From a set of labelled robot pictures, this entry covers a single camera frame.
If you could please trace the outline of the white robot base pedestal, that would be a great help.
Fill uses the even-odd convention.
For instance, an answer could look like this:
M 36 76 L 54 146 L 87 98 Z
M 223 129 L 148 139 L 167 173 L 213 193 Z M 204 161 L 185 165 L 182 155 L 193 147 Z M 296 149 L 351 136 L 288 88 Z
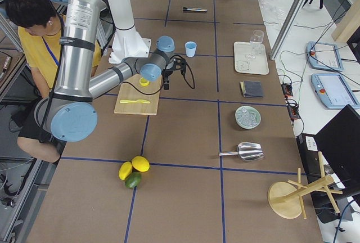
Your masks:
M 136 30 L 131 0 L 108 0 L 108 3 L 115 25 L 109 63 L 118 64 L 126 57 L 147 58 L 151 40 L 142 38 Z

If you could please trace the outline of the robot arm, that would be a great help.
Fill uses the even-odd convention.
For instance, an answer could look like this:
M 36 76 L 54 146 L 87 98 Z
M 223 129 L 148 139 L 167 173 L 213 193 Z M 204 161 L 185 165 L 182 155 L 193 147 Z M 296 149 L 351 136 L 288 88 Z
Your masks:
M 92 101 L 139 74 L 151 82 L 164 82 L 175 70 L 185 72 L 186 61 L 174 53 L 174 41 L 162 36 L 156 50 L 136 31 L 130 0 L 52 0 L 67 6 L 61 29 L 61 55 L 50 95 L 34 112 L 37 124 L 59 140 L 77 142 L 97 124 Z M 115 28 L 111 68 L 91 76 L 101 11 L 109 9 Z

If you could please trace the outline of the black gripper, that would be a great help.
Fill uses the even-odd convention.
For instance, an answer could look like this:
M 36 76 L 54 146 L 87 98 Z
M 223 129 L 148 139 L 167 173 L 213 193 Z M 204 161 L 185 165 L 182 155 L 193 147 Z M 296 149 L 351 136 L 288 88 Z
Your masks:
M 169 76 L 174 72 L 174 71 L 180 71 L 182 76 L 185 77 L 186 75 L 186 67 L 187 67 L 187 62 L 185 60 L 185 58 L 183 58 L 182 56 L 172 56 L 170 58 L 169 64 L 165 67 L 165 69 L 162 71 L 162 76 L 163 76 L 163 89 L 164 90 L 169 90 Z

